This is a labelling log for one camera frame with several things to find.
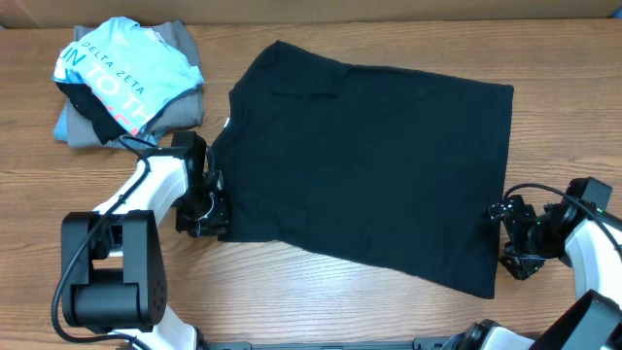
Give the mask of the black t-shirt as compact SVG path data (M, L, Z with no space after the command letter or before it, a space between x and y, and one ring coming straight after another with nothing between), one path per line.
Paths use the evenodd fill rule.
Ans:
M213 149L228 239L279 240L495 294L514 89L267 47Z

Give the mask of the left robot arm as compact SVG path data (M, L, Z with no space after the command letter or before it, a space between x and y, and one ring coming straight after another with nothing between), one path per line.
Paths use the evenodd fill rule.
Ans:
M61 276L52 327L77 344L120 340L128 349L204 349L200 329L167 303L157 232L170 208L192 238L229 229L224 176L211 147L152 147L108 201L68 214L61 226Z

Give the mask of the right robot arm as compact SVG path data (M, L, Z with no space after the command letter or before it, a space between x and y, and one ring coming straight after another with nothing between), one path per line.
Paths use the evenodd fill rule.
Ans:
M537 215L519 187L510 188L488 210L503 222L509 240L499 259L513 278L525 280L548 260L558 259L573 273L576 301L535 339L492 320L448 338L446 349L546 350L618 349L621 346L621 221L606 210L611 186L576 178L561 201Z

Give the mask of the grey folded garment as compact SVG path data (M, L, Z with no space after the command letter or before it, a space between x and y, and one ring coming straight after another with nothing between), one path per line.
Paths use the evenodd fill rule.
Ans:
M198 47L180 20L168 21L153 27L164 42L183 53L191 66L200 67ZM202 124L205 108L203 90L199 86L194 91L183 94L172 101L154 120L148 123L145 132L138 135L149 143L156 144L167 132L174 129L188 129ZM66 142L70 148L108 147L122 148L116 141L102 144L96 136L92 122L83 117L66 99L65 106L53 130L56 141Z

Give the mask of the light blue printed t-shirt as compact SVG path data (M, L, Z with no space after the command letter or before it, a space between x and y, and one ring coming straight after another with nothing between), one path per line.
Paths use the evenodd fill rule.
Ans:
M104 114L133 136L175 98L204 83L184 54L127 17L112 17L69 44L52 79L88 88Z

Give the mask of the black folded garment in pile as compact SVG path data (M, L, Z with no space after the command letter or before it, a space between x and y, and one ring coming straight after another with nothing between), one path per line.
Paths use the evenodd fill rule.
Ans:
M126 131L115 121L87 85L57 83L67 96L67 141L71 148L103 146Z

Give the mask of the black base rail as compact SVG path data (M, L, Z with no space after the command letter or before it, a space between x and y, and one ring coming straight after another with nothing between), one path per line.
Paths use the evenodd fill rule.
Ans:
M409 341L252 344L250 342L199 342L200 350L437 350L448 337L416 337Z

